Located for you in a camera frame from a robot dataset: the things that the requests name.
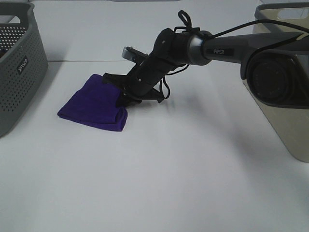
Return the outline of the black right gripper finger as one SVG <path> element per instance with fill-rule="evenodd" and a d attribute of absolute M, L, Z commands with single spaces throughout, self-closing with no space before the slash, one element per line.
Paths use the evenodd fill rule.
<path fill-rule="evenodd" d="M 113 84 L 113 85 L 122 85 L 126 82 L 127 75 L 124 74 L 110 74 L 104 73 L 102 77 L 103 83 Z"/>
<path fill-rule="evenodd" d="M 138 105 L 142 102 L 142 100 L 125 94 L 125 93 L 120 93 L 116 102 L 115 102 L 115 106 L 116 107 L 129 107 L 129 106 L 134 106 L 134 105 Z"/>

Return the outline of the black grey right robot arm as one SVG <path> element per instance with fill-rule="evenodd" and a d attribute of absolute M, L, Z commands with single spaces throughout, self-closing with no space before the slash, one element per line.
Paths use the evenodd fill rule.
<path fill-rule="evenodd" d="M 263 104 L 279 108 L 309 106 L 309 38 L 300 32 L 272 32 L 213 37 L 207 31 L 176 33 L 167 28 L 146 55 L 131 47 L 123 57 L 134 62 L 125 75 L 103 75 L 102 81 L 121 92 L 118 105 L 143 100 L 162 101 L 156 90 L 164 77 L 178 67 L 203 66 L 212 60 L 240 64 L 240 77 Z"/>

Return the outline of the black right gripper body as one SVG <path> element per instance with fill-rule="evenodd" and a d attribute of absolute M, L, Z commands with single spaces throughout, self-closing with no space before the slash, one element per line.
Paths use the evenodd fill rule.
<path fill-rule="evenodd" d="M 154 89 L 154 86 L 165 77 L 168 72 L 175 69 L 175 64 L 155 56 L 153 53 L 128 72 L 124 84 L 125 90 L 131 96 L 140 100 L 157 100 L 162 102 L 163 92 Z"/>

